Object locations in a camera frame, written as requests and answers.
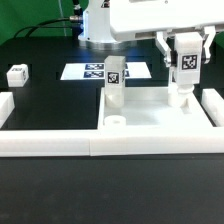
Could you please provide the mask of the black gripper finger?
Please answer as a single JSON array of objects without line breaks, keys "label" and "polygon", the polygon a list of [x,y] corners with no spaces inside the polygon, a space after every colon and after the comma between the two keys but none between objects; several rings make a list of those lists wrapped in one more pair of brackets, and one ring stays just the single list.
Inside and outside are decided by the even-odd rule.
[{"label": "black gripper finger", "polygon": [[167,67],[176,66],[177,63],[177,53],[172,50],[167,44],[167,36],[164,32],[157,32],[155,43],[157,48],[164,56],[164,63]]},{"label": "black gripper finger", "polygon": [[211,53],[210,46],[216,35],[216,29],[214,26],[206,26],[203,28],[203,47],[202,47],[202,61],[204,64],[208,64],[210,61]]}]

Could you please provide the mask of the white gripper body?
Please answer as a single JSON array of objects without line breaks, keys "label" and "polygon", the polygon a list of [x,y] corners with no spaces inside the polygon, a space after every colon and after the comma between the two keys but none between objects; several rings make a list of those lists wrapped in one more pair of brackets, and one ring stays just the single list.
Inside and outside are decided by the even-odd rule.
[{"label": "white gripper body", "polygon": [[117,41],[213,25],[224,29],[224,0],[110,0],[110,30]]}]

